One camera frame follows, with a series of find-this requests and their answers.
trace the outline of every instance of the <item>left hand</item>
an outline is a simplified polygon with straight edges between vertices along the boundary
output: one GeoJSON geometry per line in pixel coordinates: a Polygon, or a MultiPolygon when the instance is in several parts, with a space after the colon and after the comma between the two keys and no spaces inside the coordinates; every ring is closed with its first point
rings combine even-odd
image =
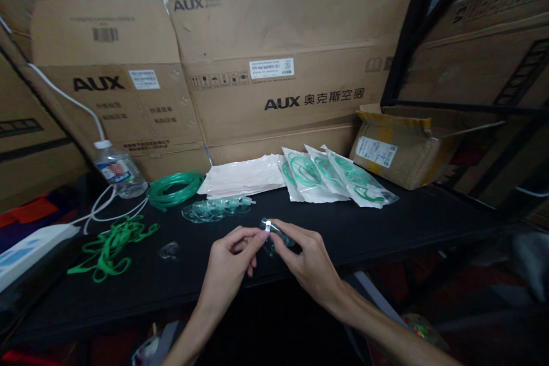
{"type": "Polygon", "coordinates": [[[215,241],[198,305],[223,316],[238,292],[244,273],[253,275],[256,253],[268,236],[264,230],[238,226],[215,241]]]}

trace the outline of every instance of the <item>forearm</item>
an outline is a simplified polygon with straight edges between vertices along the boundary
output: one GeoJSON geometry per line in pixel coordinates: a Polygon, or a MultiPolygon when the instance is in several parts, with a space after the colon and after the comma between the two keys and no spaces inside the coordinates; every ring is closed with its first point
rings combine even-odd
{"type": "Polygon", "coordinates": [[[335,318],[378,343],[392,360],[406,366],[456,366],[459,363],[390,319],[343,282],[340,299],[328,310],[335,318]]]}
{"type": "Polygon", "coordinates": [[[172,346],[162,366],[192,366],[212,336],[222,315],[198,301],[187,326],[172,346]]]}

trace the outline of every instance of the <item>white label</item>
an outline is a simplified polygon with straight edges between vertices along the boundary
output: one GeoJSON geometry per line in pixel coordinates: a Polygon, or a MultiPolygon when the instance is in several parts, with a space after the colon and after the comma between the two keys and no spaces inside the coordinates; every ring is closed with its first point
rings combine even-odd
{"type": "Polygon", "coordinates": [[[154,70],[128,70],[133,85],[137,90],[159,89],[158,79],[154,70]]]}
{"type": "Polygon", "coordinates": [[[388,169],[393,163],[396,149],[397,146],[362,136],[356,147],[356,154],[388,169]]]}
{"type": "Polygon", "coordinates": [[[253,79],[293,75],[293,58],[250,62],[253,79]]]}
{"type": "Polygon", "coordinates": [[[100,163],[97,167],[111,184],[133,180],[133,175],[124,160],[100,163]]]}

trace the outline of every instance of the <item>white power strip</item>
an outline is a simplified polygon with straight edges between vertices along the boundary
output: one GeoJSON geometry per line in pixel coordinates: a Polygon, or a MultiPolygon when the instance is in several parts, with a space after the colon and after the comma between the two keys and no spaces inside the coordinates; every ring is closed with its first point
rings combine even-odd
{"type": "Polygon", "coordinates": [[[78,230],[72,224],[44,227],[0,254],[0,292],[62,240],[77,234],[78,230]]]}

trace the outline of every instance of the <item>hand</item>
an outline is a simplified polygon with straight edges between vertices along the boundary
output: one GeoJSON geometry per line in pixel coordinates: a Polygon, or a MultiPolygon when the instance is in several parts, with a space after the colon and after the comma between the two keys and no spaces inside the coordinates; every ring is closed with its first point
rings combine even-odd
{"type": "Polygon", "coordinates": [[[334,311],[346,289],[333,267],[320,233],[278,219],[271,221],[303,250],[300,254],[293,253],[284,245],[280,236],[271,232],[270,237],[276,252],[288,265],[301,287],[326,310],[334,311]]]}
{"type": "Polygon", "coordinates": [[[264,230],[238,226],[215,241],[197,306],[223,316],[238,292],[244,273],[253,275],[256,253],[267,237],[264,230]]]}

